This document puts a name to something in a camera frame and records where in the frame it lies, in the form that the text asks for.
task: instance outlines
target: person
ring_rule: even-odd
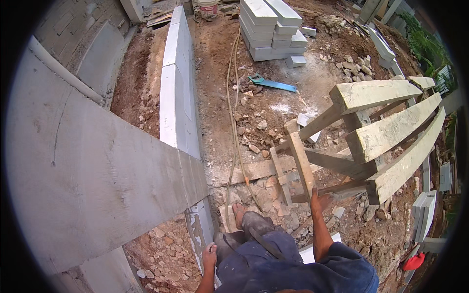
[[[233,204],[236,227],[243,231],[218,233],[207,245],[202,253],[204,276],[196,293],[214,292],[215,267],[221,281],[217,293],[376,292],[374,267],[356,250],[333,242],[322,216],[325,198],[313,188],[316,262],[309,264],[303,264],[294,238],[281,226]]]

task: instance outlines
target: bucket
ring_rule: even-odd
[[[217,17],[218,0],[198,0],[200,16],[204,19]]]

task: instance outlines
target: foot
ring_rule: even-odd
[[[236,228],[240,230],[242,229],[242,217],[244,216],[245,212],[246,208],[242,205],[242,203],[233,204],[233,213],[236,221]]]

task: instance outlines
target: dark trousers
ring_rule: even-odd
[[[242,217],[243,231],[233,233],[218,232],[214,235],[213,242],[217,245],[217,266],[243,243],[255,240],[249,232],[251,227],[261,236],[271,231],[285,231],[280,225],[274,225],[271,218],[262,217],[250,210],[245,212]]]

